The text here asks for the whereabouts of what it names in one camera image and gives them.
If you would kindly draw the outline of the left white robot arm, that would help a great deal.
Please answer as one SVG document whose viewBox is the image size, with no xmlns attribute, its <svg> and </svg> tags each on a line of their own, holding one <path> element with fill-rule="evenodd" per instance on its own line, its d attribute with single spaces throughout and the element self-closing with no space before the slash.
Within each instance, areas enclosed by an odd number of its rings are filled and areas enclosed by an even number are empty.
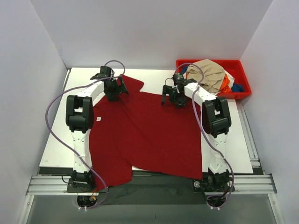
<svg viewBox="0 0 299 224">
<path fill-rule="evenodd" d="M 95 186 L 89 136 L 94 124 L 93 101 L 101 93 L 104 93 L 108 100 L 116 101 L 118 95 L 128 94 L 128 90 L 122 76 L 97 74 L 91 78 L 87 87 L 66 99 L 66 125 L 71 132 L 75 151 L 71 180 L 77 183 L 83 192 L 89 192 Z"/>
</svg>

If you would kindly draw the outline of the red t-shirt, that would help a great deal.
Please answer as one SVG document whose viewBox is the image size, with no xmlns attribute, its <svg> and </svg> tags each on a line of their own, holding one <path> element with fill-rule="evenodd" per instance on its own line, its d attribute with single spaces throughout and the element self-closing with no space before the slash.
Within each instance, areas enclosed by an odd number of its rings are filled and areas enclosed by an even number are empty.
<svg viewBox="0 0 299 224">
<path fill-rule="evenodd" d="M 176 108 L 161 96 L 142 92 L 143 82 L 124 77 L 128 93 L 117 101 L 103 97 L 93 108 L 89 136 L 96 188 L 132 180 L 132 169 L 203 178 L 201 135 L 190 100 Z"/>
</svg>

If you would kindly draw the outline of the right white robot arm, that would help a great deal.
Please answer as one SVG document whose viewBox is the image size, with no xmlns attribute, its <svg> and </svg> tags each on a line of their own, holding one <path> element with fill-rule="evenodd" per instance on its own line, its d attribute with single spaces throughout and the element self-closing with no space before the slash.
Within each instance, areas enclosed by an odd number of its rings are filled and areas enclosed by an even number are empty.
<svg viewBox="0 0 299 224">
<path fill-rule="evenodd" d="M 165 104 L 166 96 L 177 107 L 185 106 L 187 98 L 192 100 L 201 133 L 210 147 L 207 186 L 211 190 L 228 187 L 231 168 L 226 159 L 226 141 L 231 116 L 227 99 L 219 98 L 200 84 L 187 80 L 178 82 L 177 86 L 163 85 L 161 105 Z"/>
</svg>

